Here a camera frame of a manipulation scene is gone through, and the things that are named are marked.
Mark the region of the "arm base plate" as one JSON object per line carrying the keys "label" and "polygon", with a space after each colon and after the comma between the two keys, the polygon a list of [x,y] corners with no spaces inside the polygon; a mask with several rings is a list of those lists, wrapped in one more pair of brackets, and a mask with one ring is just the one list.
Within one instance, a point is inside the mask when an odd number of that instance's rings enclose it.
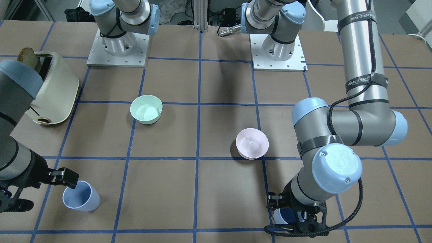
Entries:
{"label": "arm base plate", "polygon": [[102,37],[99,29],[86,64],[88,66],[145,68],[151,37],[146,34],[127,32],[113,39]]}
{"label": "arm base plate", "polygon": [[250,34],[250,50],[255,71],[307,71],[299,35],[291,44],[275,42],[268,34]]}

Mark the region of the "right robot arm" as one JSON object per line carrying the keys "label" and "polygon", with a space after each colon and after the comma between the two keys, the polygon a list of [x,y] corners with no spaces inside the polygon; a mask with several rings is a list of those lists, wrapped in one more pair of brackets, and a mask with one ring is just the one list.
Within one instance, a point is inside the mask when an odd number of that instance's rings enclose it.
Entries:
{"label": "right robot arm", "polygon": [[[158,32],[161,11],[147,0],[92,0],[91,13],[99,28],[89,65],[140,66],[146,61],[145,42]],[[39,58],[32,50],[20,60],[1,62],[1,212],[23,212],[34,203],[21,199],[28,187],[41,184],[75,189],[79,174],[68,168],[49,168],[46,160],[11,136],[24,113],[41,92],[44,80],[37,72]]]}

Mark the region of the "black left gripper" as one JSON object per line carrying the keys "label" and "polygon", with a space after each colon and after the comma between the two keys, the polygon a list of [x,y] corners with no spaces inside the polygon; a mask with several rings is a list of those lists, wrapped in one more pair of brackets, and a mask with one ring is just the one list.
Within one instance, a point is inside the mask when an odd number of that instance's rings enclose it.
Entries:
{"label": "black left gripper", "polygon": [[297,181],[290,181],[282,191],[282,195],[277,195],[274,192],[268,192],[266,195],[267,209],[284,209],[291,208],[296,217],[296,223],[287,224],[288,234],[293,234],[295,237],[316,237],[328,236],[329,226],[326,225],[327,205],[325,201],[313,201],[302,203],[295,196],[297,190]]}

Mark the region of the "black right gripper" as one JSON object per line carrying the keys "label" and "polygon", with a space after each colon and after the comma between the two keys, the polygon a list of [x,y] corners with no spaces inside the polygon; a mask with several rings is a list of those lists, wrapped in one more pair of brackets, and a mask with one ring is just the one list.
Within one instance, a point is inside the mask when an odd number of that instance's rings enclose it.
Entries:
{"label": "black right gripper", "polygon": [[75,189],[79,181],[79,174],[69,168],[49,169],[46,160],[30,150],[29,165],[15,178],[1,181],[0,212],[19,213],[30,211],[34,202],[20,198],[23,189],[28,187],[40,188],[42,183],[58,186],[63,185]]}

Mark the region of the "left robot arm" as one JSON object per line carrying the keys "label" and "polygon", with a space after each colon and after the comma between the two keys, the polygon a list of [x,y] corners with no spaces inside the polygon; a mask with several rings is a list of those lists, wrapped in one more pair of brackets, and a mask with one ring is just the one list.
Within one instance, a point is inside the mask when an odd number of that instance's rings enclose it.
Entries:
{"label": "left robot arm", "polygon": [[[372,0],[332,0],[344,57],[347,97],[331,106],[306,98],[292,109],[293,129],[303,167],[279,193],[267,194],[275,224],[267,234],[281,237],[327,236],[346,225],[361,208],[362,163],[352,146],[401,143],[408,123],[390,109],[376,15]],[[352,214],[326,225],[326,200],[358,183],[358,203]]]}

